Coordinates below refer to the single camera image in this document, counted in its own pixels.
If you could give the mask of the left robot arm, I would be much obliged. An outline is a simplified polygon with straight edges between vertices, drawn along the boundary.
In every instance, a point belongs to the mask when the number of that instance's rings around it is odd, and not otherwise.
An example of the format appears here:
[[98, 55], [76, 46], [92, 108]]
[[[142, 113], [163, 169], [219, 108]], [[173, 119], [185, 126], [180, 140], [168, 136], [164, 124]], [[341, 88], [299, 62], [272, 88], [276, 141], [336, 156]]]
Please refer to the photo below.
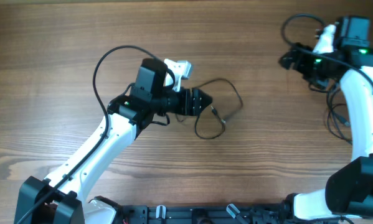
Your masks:
[[15, 223], [119, 223], [122, 207], [87, 197], [114, 158], [130, 146], [154, 116], [198, 116], [212, 103], [203, 91], [181, 86], [188, 61], [146, 58], [136, 81], [105, 107], [105, 115], [79, 149], [43, 180], [29, 177], [19, 190]]

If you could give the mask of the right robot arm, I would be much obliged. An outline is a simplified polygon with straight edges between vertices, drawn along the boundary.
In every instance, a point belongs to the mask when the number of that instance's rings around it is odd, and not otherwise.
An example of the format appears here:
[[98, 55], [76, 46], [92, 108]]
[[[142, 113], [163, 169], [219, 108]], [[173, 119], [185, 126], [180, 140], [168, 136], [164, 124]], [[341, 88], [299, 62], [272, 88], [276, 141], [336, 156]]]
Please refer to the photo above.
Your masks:
[[290, 42], [279, 60], [285, 69], [300, 72], [317, 90], [328, 95], [334, 109], [333, 80], [343, 93], [352, 134], [350, 163], [334, 173], [324, 189], [290, 194], [278, 212], [280, 223], [351, 222], [373, 218], [373, 49], [368, 39], [370, 20], [340, 17], [317, 31], [317, 44]]

